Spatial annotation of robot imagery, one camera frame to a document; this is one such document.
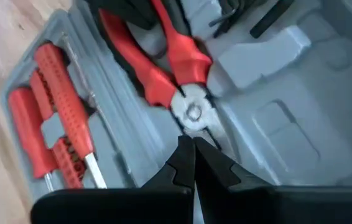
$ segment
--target gray plastic case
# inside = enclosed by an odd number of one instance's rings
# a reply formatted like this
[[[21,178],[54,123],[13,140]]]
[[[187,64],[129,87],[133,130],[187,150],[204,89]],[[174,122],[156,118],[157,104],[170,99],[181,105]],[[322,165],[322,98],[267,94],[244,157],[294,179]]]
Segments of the gray plastic case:
[[[352,185],[352,0],[296,0],[262,37],[253,39],[249,30],[275,1],[250,10],[227,34],[213,39],[216,28],[208,23],[221,14],[218,2],[182,0],[193,35],[205,41],[213,58],[208,89],[233,140],[236,160],[276,185]],[[130,28],[143,49],[161,56],[166,43],[159,26]],[[33,199],[47,189],[44,180],[32,178],[7,96],[27,84],[36,67],[35,48],[44,39],[64,47],[63,34],[98,109],[89,127],[108,187],[142,186],[173,153],[182,132],[169,111],[151,107],[137,95],[86,3],[74,1],[69,13],[51,16],[3,88],[3,107]],[[166,56],[159,62],[166,66]],[[71,63],[68,71],[78,94],[89,100],[76,65]],[[46,121],[42,132],[53,144],[63,133],[58,118]],[[64,188],[61,174],[53,176],[55,189]],[[94,187],[89,172],[83,183]]]

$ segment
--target red bit holder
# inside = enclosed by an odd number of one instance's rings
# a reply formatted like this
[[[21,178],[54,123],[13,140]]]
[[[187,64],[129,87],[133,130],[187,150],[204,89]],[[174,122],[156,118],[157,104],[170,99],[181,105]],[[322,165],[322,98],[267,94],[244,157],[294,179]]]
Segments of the red bit holder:
[[[30,85],[37,99],[42,117],[44,120],[49,119],[55,112],[54,101],[45,77],[39,69],[33,72]],[[59,139],[52,148],[53,154],[67,187],[81,189],[83,188],[82,178],[86,171],[86,165],[75,152],[69,150],[71,145],[67,142],[66,138]]]

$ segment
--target red pliers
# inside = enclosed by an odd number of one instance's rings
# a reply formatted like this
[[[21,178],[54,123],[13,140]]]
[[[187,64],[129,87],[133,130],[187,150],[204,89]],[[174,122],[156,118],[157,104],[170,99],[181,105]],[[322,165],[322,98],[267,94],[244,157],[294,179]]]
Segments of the red pliers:
[[[224,153],[234,158],[231,141],[203,87],[206,85],[211,59],[195,45],[179,1],[151,2],[162,23],[167,38],[170,67],[181,91],[141,51],[125,22],[118,16],[99,9],[101,23],[109,41],[132,68],[129,72],[134,73],[143,85],[145,98],[150,105],[171,109],[188,135],[202,136],[199,132],[209,131]]]

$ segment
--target tool kit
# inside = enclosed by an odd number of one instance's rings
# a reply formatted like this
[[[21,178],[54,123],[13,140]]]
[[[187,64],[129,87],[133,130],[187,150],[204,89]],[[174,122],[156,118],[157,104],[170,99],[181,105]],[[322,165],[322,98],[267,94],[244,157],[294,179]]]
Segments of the tool kit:
[[[182,134],[273,185],[352,185],[352,1],[108,2],[53,13],[3,88],[34,200],[141,187]]]

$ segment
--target red handle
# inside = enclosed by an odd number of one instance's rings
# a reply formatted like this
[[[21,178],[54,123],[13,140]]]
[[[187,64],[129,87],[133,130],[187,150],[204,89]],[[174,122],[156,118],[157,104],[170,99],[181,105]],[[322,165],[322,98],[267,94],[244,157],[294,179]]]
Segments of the red handle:
[[[60,49],[52,43],[44,44],[35,52],[35,61],[52,92],[65,133],[79,157],[85,158],[93,152],[88,115],[68,76]]]
[[[183,18],[178,0],[151,0],[160,17],[168,43],[170,66],[179,85],[206,84],[211,59],[200,52]]]
[[[9,95],[9,107],[16,126],[21,146],[28,154],[35,178],[57,169],[51,151],[46,148],[40,131],[43,122],[33,92],[28,88],[18,88]]]
[[[108,38],[143,84],[146,100],[150,105],[169,108],[172,97],[177,91],[169,77],[142,53],[120,18],[102,9],[99,9],[99,13]]]
[[[49,119],[54,114],[54,101],[46,79],[39,69],[32,73],[30,85],[37,99],[40,113],[44,120]],[[52,148],[53,154],[67,187],[81,189],[83,187],[81,180],[86,171],[86,166],[78,156],[76,156],[77,160],[73,161],[74,154],[68,151],[69,147],[65,138],[61,138]]]

